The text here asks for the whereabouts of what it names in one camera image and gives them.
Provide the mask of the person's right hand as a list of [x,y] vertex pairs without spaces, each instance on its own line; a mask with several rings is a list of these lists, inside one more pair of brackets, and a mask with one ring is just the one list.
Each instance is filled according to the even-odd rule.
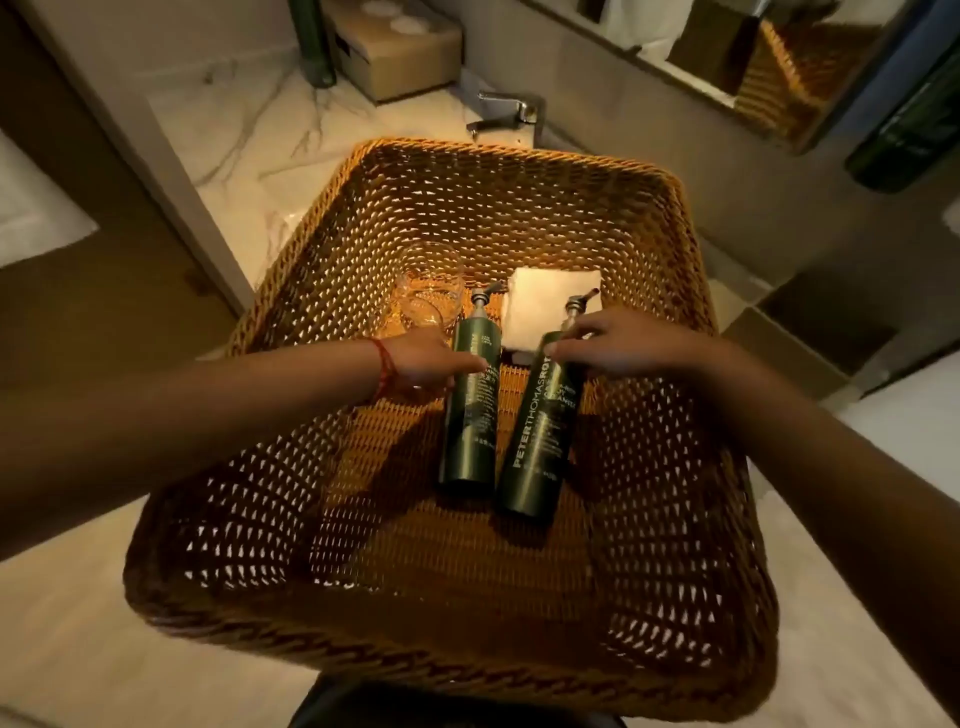
[[633,373],[599,373],[579,367],[594,376],[634,378],[656,374],[699,371],[706,362],[719,356],[725,347],[723,339],[691,330],[681,324],[664,321],[640,311],[633,312]]

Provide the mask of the person's left hand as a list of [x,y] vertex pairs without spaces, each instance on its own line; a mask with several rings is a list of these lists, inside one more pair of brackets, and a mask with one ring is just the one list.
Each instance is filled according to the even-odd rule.
[[391,394],[385,399],[404,406],[420,407],[446,397],[451,389],[431,389],[431,339],[434,337],[442,337],[447,342],[443,331],[436,326],[415,328],[382,339],[397,371]]

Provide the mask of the dark green pump bottle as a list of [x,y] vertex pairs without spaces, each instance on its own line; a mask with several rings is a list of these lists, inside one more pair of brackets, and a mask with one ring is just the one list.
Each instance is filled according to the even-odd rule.
[[445,401],[438,486],[450,496],[486,499],[496,489],[501,330],[487,305],[506,291],[497,281],[471,291],[472,310],[458,321],[452,348],[485,362],[485,370],[458,374]]
[[541,338],[497,481],[497,508],[541,526],[558,506],[586,380],[582,367],[557,362],[546,346],[561,340],[599,293],[594,287],[569,297],[560,330]]

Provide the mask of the person's left forearm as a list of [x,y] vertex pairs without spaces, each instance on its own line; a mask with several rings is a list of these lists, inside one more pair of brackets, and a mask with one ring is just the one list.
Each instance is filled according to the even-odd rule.
[[325,342],[0,394],[0,562],[378,391],[381,346]]

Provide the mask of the person's right forearm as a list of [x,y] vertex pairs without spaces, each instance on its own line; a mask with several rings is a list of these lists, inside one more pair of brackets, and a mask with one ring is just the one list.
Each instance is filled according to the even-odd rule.
[[722,339],[695,379],[953,722],[960,726],[960,503]]

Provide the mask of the white folded napkin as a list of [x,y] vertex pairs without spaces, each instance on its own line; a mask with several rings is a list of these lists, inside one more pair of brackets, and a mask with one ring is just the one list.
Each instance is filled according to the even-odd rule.
[[545,334],[567,320],[569,298],[600,289],[602,273],[516,268],[507,280],[500,308],[501,345],[509,353],[533,354]]

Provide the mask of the red thread wristband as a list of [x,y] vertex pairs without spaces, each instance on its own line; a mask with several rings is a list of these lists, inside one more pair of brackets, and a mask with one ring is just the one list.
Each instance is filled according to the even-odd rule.
[[398,372],[394,359],[383,341],[375,337],[370,337],[367,340],[375,347],[379,358],[377,386],[368,401],[368,404],[372,406],[392,394],[397,382]]

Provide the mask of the clear drinking glass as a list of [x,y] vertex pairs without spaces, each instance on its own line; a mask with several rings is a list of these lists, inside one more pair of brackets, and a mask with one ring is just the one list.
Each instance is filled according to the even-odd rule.
[[465,291],[464,263],[449,244],[417,240],[399,254],[393,301],[406,332],[435,330],[449,343]]

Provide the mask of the chrome sink faucet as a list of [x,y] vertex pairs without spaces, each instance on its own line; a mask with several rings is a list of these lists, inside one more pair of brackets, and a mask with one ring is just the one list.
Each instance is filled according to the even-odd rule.
[[508,93],[480,89],[477,100],[483,104],[503,106],[505,113],[491,118],[481,118],[465,125],[465,131],[476,142],[481,135],[491,132],[530,132],[529,141],[521,145],[538,149],[542,145],[546,127],[546,99],[532,93]]

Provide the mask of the brown woven wicker basket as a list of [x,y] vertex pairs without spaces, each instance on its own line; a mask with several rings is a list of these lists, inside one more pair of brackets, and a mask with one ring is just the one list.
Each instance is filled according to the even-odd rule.
[[[599,272],[603,304],[716,334],[684,192],[609,156],[366,142],[226,354],[400,333],[403,253],[428,243],[456,250],[469,284]],[[587,383],[544,527],[435,487],[442,409],[347,408],[154,493],[127,603],[175,637],[453,696],[676,722],[765,702],[779,605],[745,459],[701,397]]]

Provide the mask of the beige tissue box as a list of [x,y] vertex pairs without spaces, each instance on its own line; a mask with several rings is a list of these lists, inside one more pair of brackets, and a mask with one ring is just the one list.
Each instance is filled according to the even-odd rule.
[[456,82],[463,31],[423,0],[318,0],[339,75],[375,104]]

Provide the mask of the tall dark green bottle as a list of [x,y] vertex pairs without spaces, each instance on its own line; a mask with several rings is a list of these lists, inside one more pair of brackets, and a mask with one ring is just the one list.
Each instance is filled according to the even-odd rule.
[[304,78],[315,89],[333,88],[337,77],[320,0],[287,0],[287,4]]

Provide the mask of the white floor mat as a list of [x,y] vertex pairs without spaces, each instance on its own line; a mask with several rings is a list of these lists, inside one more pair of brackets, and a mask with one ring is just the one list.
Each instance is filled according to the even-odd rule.
[[0,268],[98,231],[94,219],[0,129]]

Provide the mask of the wall mirror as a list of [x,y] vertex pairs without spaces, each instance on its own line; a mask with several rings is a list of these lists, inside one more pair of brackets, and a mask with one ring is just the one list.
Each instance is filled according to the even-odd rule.
[[801,154],[937,0],[518,0]]

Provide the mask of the black wall dispenser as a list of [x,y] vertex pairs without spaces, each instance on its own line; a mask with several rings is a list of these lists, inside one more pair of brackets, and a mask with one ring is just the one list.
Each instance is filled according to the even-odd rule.
[[960,143],[960,35],[881,124],[848,156],[863,188],[909,188]]

